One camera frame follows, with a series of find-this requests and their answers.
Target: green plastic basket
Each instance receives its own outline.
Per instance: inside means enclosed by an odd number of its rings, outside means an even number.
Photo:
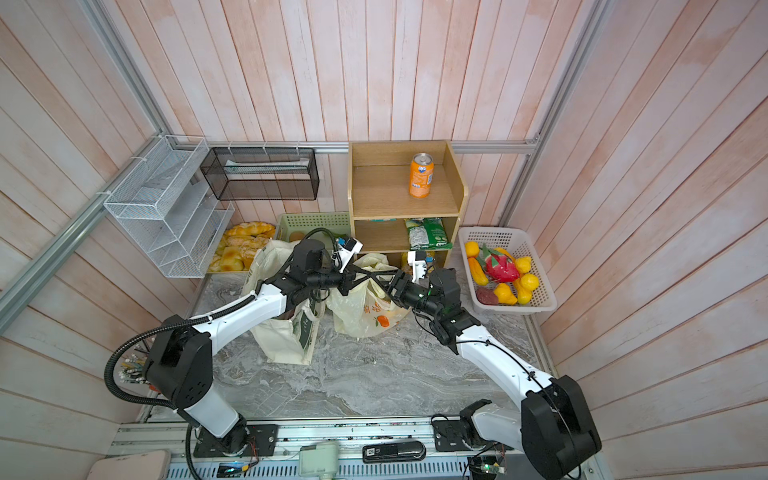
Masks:
[[[322,212],[319,214],[282,214],[277,223],[275,238],[287,242],[293,232],[309,233],[311,230],[324,227],[336,235],[352,235],[349,225],[349,212]],[[331,250],[333,246],[327,235],[313,235],[312,238],[322,240],[326,248]]]

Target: fruit basket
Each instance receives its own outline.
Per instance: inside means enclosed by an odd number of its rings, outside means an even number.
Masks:
[[[458,241],[461,245],[462,259],[464,268],[467,272],[467,281],[472,288],[469,290],[472,294],[472,302],[481,309],[495,310],[506,313],[538,313],[551,312],[558,307],[558,301],[554,297],[552,285],[549,283],[547,273],[541,265],[541,260],[533,247],[531,238],[523,230],[517,228],[500,227],[463,227],[458,229]],[[472,279],[472,272],[469,269],[467,252],[464,244],[467,242],[477,242],[482,248],[483,244],[488,248],[503,248],[507,250],[514,258],[530,257],[531,271],[539,279],[539,287],[533,290],[531,301],[525,305],[485,305],[480,303],[475,291],[478,284]]]

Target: orange soda can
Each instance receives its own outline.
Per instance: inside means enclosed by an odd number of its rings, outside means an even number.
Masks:
[[[412,197],[424,198],[429,195],[432,186],[432,172],[435,164],[432,163],[432,155],[416,154],[411,162],[411,185],[408,192]]]

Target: black wire mesh basket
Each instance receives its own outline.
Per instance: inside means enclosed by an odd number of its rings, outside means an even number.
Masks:
[[[311,148],[215,147],[200,166],[219,200],[315,200]]]

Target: green snack bag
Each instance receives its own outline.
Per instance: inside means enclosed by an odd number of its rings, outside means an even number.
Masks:
[[[442,218],[406,218],[406,228],[411,250],[453,247],[445,234]]]

